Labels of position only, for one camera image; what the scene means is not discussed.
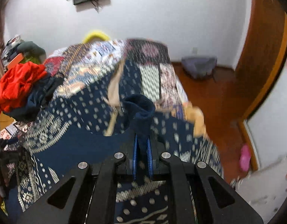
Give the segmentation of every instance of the dark cloth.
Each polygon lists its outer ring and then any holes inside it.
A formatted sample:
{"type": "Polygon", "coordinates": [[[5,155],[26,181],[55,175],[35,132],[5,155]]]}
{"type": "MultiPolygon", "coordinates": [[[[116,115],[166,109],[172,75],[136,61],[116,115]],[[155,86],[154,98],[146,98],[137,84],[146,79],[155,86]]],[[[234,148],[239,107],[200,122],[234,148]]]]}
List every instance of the dark cloth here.
{"type": "Polygon", "coordinates": [[[37,46],[34,42],[32,41],[25,41],[22,42],[18,47],[17,47],[17,52],[18,53],[27,53],[29,52],[35,57],[38,57],[42,54],[45,54],[45,50],[42,49],[41,47],[37,46]]]}
{"type": "Polygon", "coordinates": [[[33,85],[25,106],[15,108],[10,112],[4,112],[4,114],[17,121],[34,121],[40,108],[47,106],[47,103],[53,96],[54,90],[62,83],[63,78],[55,78],[50,75],[45,76],[33,85]]]}
{"type": "Polygon", "coordinates": [[[19,53],[17,52],[17,48],[21,43],[14,46],[14,48],[8,51],[7,61],[11,62],[19,53]]]}
{"type": "Polygon", "coordinates": [[[141,65],[170,63],[165,44],[145,39],[128,39],[126,58],[141,65]]]}
{"type": "Polygon", "coordinates": [[[126,122],[129,124],[128,128],[135,131],[140,151],[145,153],[155,106],[152,101],[141,94],[126,97],[123,106],[127,110],[126,122]]]}

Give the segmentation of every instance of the yellow object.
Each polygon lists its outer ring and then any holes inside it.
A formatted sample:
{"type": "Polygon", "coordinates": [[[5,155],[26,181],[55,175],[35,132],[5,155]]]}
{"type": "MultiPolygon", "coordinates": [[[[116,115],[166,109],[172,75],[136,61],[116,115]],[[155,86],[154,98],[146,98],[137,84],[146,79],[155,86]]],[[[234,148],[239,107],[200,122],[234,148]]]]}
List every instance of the yellow object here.
{"type": "Polygon", "coordinates": [[[108,37],[106,34],[104,34],[102,31],[94,30],[93,32],[90,32],[82,41],[82,43],[86,44],[91,42],[93,39],[99,38],[102,41],[110,40],[110,37],[108,37]]]}
{"type": "Polygon", "coordinates": [[[115,123],[117,121],[117,111],[113,112],[110,118],[110,122],[108,124],[107,130],[104,136],[112,136],[113,130],[115,129],[115,123]]]}
{"type": "Polygon", "coordinates": [[[0,114],[0,131],[14,122],[14,119],[5,115],[3,112],[0,114]]]}
{"type": "Polygon", "coordinates": [[[3,212],[4,212],[7,216],[9,216],[8,213],[7,213],[5,201],[2,202],[2,204],[1,204],[1,209],[3,210],[3,212]]]}
{"type": "Polygon", "coordinates": [[[193,107],[191,102],[185,106],[186,120],[194,124],[193,136],[207,136],[206,125],[204,124],[203,112],[199,107],[193,107]]]}

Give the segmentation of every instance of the wall outlet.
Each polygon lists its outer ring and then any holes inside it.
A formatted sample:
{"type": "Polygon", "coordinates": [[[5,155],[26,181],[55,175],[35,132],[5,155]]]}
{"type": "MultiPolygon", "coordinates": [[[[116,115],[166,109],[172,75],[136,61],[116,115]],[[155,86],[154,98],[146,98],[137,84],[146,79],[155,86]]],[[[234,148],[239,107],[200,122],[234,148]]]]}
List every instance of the wall outlet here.
{"type": "Polygon", "coordinates": [[[194,55],[197,55],[197,50],[198,50],[197,47],[193,47],[192,50],[191,50],[191,53],[194,54],[194,55]]]}

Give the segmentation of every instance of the metal bolt head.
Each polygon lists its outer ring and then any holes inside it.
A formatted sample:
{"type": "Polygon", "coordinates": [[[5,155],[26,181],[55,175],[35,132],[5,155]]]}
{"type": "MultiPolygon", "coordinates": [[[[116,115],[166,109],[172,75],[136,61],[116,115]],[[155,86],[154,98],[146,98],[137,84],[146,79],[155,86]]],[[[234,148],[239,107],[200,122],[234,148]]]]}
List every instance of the metal bolt head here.
{"type": "Polygon", "coordinates": [[[163,158],[170,158],[170,157],[171,157],[171,155],[170,155],[169,152],[163,152],[163,153],[161,154],[161,156],[162,156],[163,158]]]}
{"type": "Polygon", "coordinates": [[[197,166],[200,167],[200,168],[205,168],[207,166],[207,164],[204,161],[199,161],[197,163],[197,166]]]}
{"type": "Polygon", "coordinates": [[[121,153],[121,152],[117,152],[117,153],[115,154],[115,158],[116,158],[116,159],[121,159],[123,156],[124,156],[124,154],[121,153]]]}
{"type": "Polygon", "coordinates": [[[80,169],[85,169],[85,168],[87,167],[87,163],[84,162],[84,161],[82,161],[82,162],[80,162],[80,163],[78,164],[78,167],[79,167],[80,169]]]}

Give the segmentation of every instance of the white wall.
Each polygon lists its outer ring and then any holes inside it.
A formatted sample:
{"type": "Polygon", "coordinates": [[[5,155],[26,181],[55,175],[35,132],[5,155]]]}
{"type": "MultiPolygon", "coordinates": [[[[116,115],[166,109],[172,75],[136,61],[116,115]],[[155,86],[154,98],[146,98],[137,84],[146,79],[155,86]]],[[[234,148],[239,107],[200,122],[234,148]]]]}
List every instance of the white wall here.
{"type": "Polygon", "coordinates": [[[247,125],[260,168],[287,154],[287,59],[274,88],[247,125]]]}
{"type": "Polygon", "coordinates": [[[236,184],[236,191],[267,224],[287,197],[287,157],[253,172],[236,184]]]}
{"type": "Polygon", "coordinates": [[[4,40],[5,43],[7,43],[8,40],[10,40],[12,38],[12,36],[10,35],[9,29],[7,24],[5,23],[5,27],[4,27],[4,40]]]}
{"type": "Polygon", "coordinates": [[[172,61],[197,47],[198,54],[216,55],[220,65],[234,68],[246,38],[250,9],[251,0],[110,0],[97,13],[91,3],[10,0],[5,39],[21,34],[50,54],[99,29],[111,38],[162,41],[172,61]]]}

